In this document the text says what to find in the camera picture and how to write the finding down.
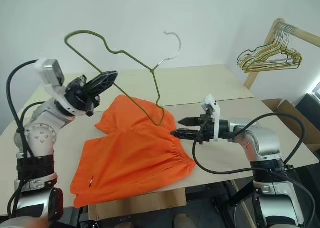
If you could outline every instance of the white wall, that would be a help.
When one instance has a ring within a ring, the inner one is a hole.
[[[12,120],[5,83],[16,66],[47,57],[58,59],[65,73],[92,70],[64,44],[69,32],[101,33],[112,49],[126,50],[150,66],[176,52],[177,41],[163,31],[176,32],[181,53],[163,67],[227,64],[243,82],[246,75],[236,67],[239,53],[261,45],[278,17],[320,35],[319,10],[319,0],[0,0],[0,133]],[[252,88],[259,98],[295,102],[320,80],[320,49],[291,41],[303,64],[299,70],[260,74]],[[104,71],[142,69],[123,55],[109,54],[95,37],[78,36],[72,43]],[[18,110],[38,84],[30,68],[16,76],[12,95]]]

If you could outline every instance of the wooden rack pole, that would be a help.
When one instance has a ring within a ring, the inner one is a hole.
[[[271,29],[269,31],[269,34],[265,39],[264,45],[271,44],[274,41],[274,39],[275,39],[275,37],[274,37],[274,35],[275,35],[274,28],[278,23],[285,23],[285,20],[281,19],[281,18],[278,18],[273,22],[273,25],[272,25],[272,27],[271,27]],[[307,32],[307,31],[304,31],[304,30],[299,29],[299,28],[293,29],[290,32],[290,34],[292,36],[295,36],[295,37],[297,37],[297,38],[299,38],[299,39],[301,39],[303,41],[306,41],[306,42],[308,42],[310,44],[313,44],[313,45],[315,45],[315,46],[320,48],[320,37],[319,36],[316,36],[314,34],[311,34],[311,33]],[[246,78],[245,83],[244,83],[244,86],[248,90],[251,89],[251,87],[254,84],[254,82],[255,82],[255,80],[256,80],[258,75],[259,75],[259,72],[252,72],[252,73],[250,73],[248,75],[248,77]]]
[[[272,24],[272,26],[271,26],[271,29],[270,29],[270,31],[269,31],[269,34],[267,35],[267,37],[266,37],[266,39],[265,39],[265,42],[264,42],[264,44],[263,44],[264,46],[265,46],[265,45],[268,45],[268,44],[271,44],[271,43],[274,41],[274,39],[275,39],[274,29],[275,29],[275,26],[276,26],[277,24],[279,24],[279,23],[285,23],[285,20],[284,20],[284,19],[281,19],[281,18],[278,18],[278,19],[276,19],[276,20],[273,22],[273,24]],[[252,85],[254,84],[254,82],[255,82],[255,80],[256,80],[256,78],[257,78],[258,75],[259,75],[259,72],[251,72],[251,73],[248,75],[248,77],[246,78],[245,83],[244,83],[244,86],[245,86],[248,90],[251,89],[251,87],[252,87]]]

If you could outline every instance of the hanger hook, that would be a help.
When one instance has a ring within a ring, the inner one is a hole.
[[[178,39],[178,41],[179,41],[179,49],[178,49],[177,53],[175,54],[175,56],[173,56],[173,57],[171,57],[171,58],[163,59],[162,61],[160,61],[159,64],[157,64],[157,65],[155,66],[154,69],[156,69],[158,66],[160,66],[160,65],[161,65],[163,62],[165,62],[165,61],[173,60],[174,58],[176,58],[176,57],[179,55],[179,53],[180,53],[180,51],[181,51],[181,40],[180,40],[180,37],[179,37],[176,33],[174,33],[174,32],[166,32],[166,31],[164,31],[163,33],[164,33],[166,36],[168,36],[168,35],[174,35],[174,36]]]

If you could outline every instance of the orange fabric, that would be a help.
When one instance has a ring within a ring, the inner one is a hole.
[[[134,100],[155,122],[160,121],[162,110],[154,103]],[[156,126],[129,98],[120,95],[95,127],[108,136],[84,144],[70,187],[76,208],[160,189],[185,178],[195,167],[180,140],[170,134],[176,123],[168,111]]]

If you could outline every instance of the cardboard box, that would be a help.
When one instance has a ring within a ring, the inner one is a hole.
[[[306,136],[303,143],[312,152],[320,150],[320,131],[303,115],[298,111],[289,101],[285,100],[281,102],[281,99],[269,99],[262,101],[267,107],[269,107],[273,112],[287,113],[291,114],[298,119],[300,119],[306,129]],[[302,130],[300,125],[291,118],[279,117],[282,122],[297,136],[301,137]]]
[[[89,220],[99,221],[186,205],[186,190],[180,188],[89,205]]]

